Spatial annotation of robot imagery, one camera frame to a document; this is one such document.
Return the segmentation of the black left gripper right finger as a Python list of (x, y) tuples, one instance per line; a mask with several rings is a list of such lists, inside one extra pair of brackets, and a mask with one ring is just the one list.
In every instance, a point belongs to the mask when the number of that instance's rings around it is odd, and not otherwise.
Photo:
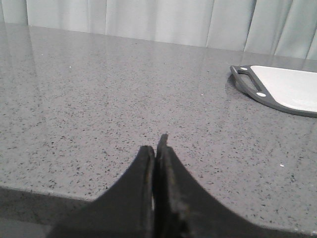
[(163, 134), (154, 172), (156, 238), (315, 238), (315, 232), (256, 225), (222, 205), (186, 170)]

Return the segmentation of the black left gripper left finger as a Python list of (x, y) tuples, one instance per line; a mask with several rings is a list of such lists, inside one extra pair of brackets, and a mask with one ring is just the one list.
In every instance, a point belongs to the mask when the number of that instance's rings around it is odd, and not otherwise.
[(155, 153), (142, 146), (120, 179), (102, 196), (58, 222), (50, 238), (151, 238)]

